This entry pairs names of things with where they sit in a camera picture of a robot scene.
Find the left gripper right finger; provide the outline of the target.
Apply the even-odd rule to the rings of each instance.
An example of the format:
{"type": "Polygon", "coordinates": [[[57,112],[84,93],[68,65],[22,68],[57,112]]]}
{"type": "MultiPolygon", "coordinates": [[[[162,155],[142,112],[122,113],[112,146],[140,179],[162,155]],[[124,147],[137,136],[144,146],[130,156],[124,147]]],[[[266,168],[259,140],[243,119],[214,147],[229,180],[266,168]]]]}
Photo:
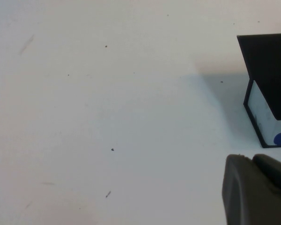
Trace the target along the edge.
{"type": "Polygon", "coordinates": [[[281,162],[265,154],[256,154],[254,164],[279,189],[281,189],[281,162]]]}

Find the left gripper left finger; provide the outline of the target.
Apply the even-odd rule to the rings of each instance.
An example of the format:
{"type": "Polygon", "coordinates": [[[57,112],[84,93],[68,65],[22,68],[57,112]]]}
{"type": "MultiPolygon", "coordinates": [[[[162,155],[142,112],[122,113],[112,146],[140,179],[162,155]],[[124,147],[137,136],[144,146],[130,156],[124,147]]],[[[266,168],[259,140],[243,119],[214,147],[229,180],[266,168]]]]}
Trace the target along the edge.
{"type": "Polygon", "coordinates": [[[243,155],[228,155],[222,199],[229,225],[281,225],[281,189],[243,155]]]}

